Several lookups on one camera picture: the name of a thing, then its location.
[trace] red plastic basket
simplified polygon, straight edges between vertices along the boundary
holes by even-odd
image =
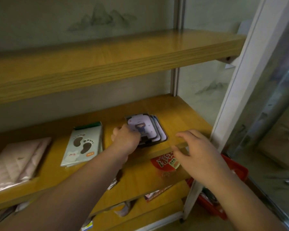
[[[228,157],[224,155],[222,155],[222,157],[226,161],[228,167],[238,175],[239,179],[241,179],[242,181],[246,181],[248,177],[248,169],[234,162],[232,159],[229,159]],[[192,178],[188,179],[186,180],[186,182],[188,183],[189,186],[191,186],[193,179]],[[198,196],[197,202],[198,204],[203,206],[211,215],[219,216],[223,220],[227,220],[227,215],[224,211],[220,211],[217,207],[213,206],[210,202],[208,202],[201,195]]]

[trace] orange label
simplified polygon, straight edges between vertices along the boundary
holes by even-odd
[[[94,155],[94,151],[89,152],[86,156],[91,156],[91,155]]]

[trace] person's left hand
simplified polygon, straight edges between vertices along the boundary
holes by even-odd
[[[111,140],[112,147],[122,153],[127,160],[128,155],[135,151],[140,142],[140,133],[131,131],[128,125],[124,124],[121,128],[113,129]]]

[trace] hand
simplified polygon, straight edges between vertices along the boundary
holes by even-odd
[[[139,144],[140,133],[131,131],[127,124],[121,128],[114,128],[112,133],[112,147],[122,153],[127,160],[128,155],[133,153]]]
[[[173,155],[182,167],[198,182],[209,189],[220,179],[232,176],[226,162],[210,141],[197,130],[178,132],[189,146],[189,156],[172,146]]]

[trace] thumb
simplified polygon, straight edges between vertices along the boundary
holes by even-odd
[[[189,156],[184,155],[177,146],[171,146],[174,157],[179,161],[183,168],[187,167]]]

